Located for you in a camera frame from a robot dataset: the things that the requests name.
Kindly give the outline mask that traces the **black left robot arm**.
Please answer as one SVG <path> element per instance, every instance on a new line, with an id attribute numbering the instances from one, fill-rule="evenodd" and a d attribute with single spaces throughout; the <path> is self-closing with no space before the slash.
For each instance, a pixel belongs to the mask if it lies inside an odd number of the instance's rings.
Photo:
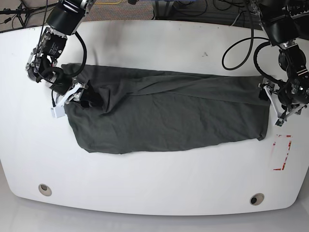
<path id="1" fill-rule="evenodd" d="M 253 9 L 268 41 L 260 44 L 253 62 L 258 72 L 270 81 L 263 84 L 277 115 L 277 126 L 282 126 L 293 114 L 300 114 L 309 103 L 309 70 L 305 53 L 296 39 L 309 34 L 309 2 L 307 0 L 254 0 Z M 259 51 L 267 46 L 279 48 L 278 63 L 287 74 L 287 81 L 266 74 L 258 65 Z"/>

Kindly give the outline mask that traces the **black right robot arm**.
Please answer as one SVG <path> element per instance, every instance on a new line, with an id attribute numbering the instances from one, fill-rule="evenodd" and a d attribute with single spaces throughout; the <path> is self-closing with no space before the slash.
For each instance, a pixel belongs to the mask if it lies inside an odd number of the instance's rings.
<path id="1" fill-rule="evenodd" d="M 93 0 L 60 0 L 47 18 L 47 27 L 42 28 L 38 45 L 33 49 L 26 64 L 29 79 L 46 82 L 51 93 L 62 96 L 61 102 L 52 102 L 53 108 L 70 102 L 77 102 L 84 108 L 101 107 L 102 97 L 90 83 L 79 83 L 76 78 L 86 65 L 87 48 L 77 32 L 92 6 Z M 63 53 L 68 36 L 75 35 L 83 48 L 83 60 L 73 73 L 57 67 L 57 60 Z"/>

